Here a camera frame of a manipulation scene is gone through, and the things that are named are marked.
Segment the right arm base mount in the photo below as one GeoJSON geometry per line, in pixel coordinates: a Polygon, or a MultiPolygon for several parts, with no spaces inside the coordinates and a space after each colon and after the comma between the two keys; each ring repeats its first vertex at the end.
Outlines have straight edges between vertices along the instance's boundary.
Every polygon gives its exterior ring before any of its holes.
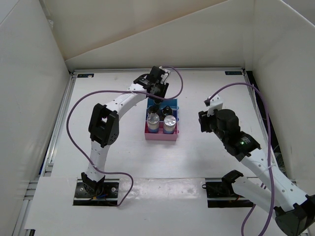
{"type": "Polygon", "coordinates": [[[206,191],[208,208],[244,208],[253,203],[241,195],[229,192],[222,182],[207,181],[202,185],[206,191]]]}

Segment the silver-lid shaker bottle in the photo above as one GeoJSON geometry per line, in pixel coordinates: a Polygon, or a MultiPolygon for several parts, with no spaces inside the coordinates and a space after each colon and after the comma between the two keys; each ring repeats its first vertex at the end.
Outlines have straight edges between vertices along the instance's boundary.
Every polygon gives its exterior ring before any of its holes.
{"type": "Polygon", "coordinates": [[[177,124],[177,120],[174,116],[172,115],[166,116],[163,121],[164,134],[173,134],[176,124],[177,124]]]}
{"type": "Polygon", "coordinates": [[[159,115],[150,113],[147,116],[147,127],[150,133],[158,133],[159,131],[159,115]]]}

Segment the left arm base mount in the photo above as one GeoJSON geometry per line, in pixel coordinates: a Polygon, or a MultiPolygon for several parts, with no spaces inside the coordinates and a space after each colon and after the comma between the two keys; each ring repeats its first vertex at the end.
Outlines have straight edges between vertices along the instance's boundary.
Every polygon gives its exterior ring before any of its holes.
{"type": "Polygon", "coordinates": [[[105,179],[96,194],[85,189],[81,179],[77,180],[73,197],[74,206],[114,207],[118,204],[119,179],[105,179]]]}

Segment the black-cap spice jar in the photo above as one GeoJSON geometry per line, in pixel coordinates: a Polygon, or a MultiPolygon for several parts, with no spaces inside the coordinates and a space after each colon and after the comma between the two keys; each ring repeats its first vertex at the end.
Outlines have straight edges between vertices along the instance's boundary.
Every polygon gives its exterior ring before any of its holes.
{"type": "Polygon", "coordinates": [[[147,113],[149,114],[158,114],[159,113],[159,107],[156,105],[152,105],[147,109],[147,113]]]}
{"type": "Polygon", "coordinates": [[[161,110],[161,116],[163,119],[165,119],[166,116],[172,116],[173,115],[173,110],[170,106],[165,106],[161,110]]]}

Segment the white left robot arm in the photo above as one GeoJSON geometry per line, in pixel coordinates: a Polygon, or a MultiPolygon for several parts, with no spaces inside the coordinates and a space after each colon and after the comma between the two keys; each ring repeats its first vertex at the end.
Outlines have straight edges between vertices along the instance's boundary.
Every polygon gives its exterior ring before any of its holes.
{"type": "Polygon", "coordinates": [[[142,100],[165,97],[170,71],[154,66],[147,75],[139,76],[126,92],[105,105],[93,108],[88,131],[91,139],[91,153],[86,171],[81,173],[85,190],[93,197],[102,195],[105,174],[104,167],[110,146],[119,135],[119,121],[123,115],[142,100]]]}

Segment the small black-lid pepper bottle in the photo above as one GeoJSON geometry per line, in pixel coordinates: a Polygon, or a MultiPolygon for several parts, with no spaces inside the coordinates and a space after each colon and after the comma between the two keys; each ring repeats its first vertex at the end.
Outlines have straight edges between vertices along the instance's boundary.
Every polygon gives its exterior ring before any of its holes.
{"type": "Polygon", "coordinates": [[[161,103],[162,103],[162,100],[161,99],[153,99],[153,102],[154,102],[154,105],[157,106],[157,107],[160,107],[161,103]]]}

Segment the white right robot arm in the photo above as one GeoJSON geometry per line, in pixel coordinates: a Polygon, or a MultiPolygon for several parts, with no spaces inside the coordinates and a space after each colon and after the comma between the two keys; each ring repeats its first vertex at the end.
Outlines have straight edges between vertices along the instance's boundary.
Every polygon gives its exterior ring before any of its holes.
{"type": "Polygon", "coordinates": [[[308,195],[268,161],[260,144],[241,131],[239,119],[230,109],[215,109],[210,115],[198,113],[201,131],[214,133],[225,150],[250,169],[266,186],[263,189],[237,170],[230,171],[221,183],[212,188],[214,194],[247,198],[272,214],[278,227],[287,236],[298,236],[315,222],[315,197],[308,195]]]}

